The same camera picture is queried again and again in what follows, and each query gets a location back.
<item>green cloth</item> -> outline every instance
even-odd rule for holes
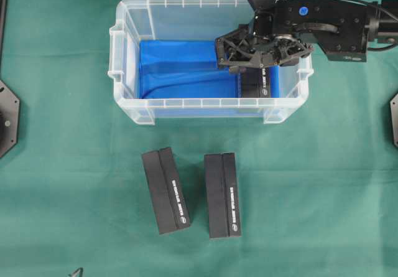
[[[1,78],[22,108],[0,160],[0,276],[397,276],[398,50],[331,63],[317,48],[283,124],[138,126],[106,74],[119,1],[9,0]],[[193,222],[159,236],[141,153],[166,146]],[[203,155],[220,152],[236,153],[243,235],[209,240]]]

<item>blue plastic liner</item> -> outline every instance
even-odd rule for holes
[[[279,98],[279,67],[271,67],[269,69],[269,73],[271,76],[270,84],[271,84],[271,97]]]
[[[212,41],[143,40],[140,98],[236,98],[238,77],[219,70]]]

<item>printed label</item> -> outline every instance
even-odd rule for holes
[[[180,212],[180,221],[181,223],[185,224],[187,222],[187,219],[184,217],[184,211],[182,209],[182,205],[181,205],[181,200],[180,200],[180,196],[178,194],[178,189],[177,189],[177,183],[175,182],[175,180],[172,180],[172,185],[173,185],[173,189],[174,189],[174,195],[175,195],[175,200],[177,201],[177,205],[178,205],[178,211]]]
[[[236,224],[236,212],[235,212],[235,196],[234,196],[234,188],[229,188],[229,194],[231,196],[231,214],[232,214],[232,230],[234,232],[238,231],[238,224]]]

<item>green tablecloth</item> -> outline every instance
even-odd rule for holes
[[[317,49],[283,124],[138,126],[106,75],[119,1],[9,0],[1,78],[22,113],[0,160],[1,276],[397,276],[398,50],[330,63]],[[165,146],[193,225],[158,236],[140,155]],[[203,155],[219,152],[237,156],[241,238],[208,238]]]

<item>blue cap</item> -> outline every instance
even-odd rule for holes
[[[298,13],[299,13],[301,16],[306,16],[306,15],[308,14],[308,8],[305,7],[305,6],[300,7],[300,9],[298,10]]]

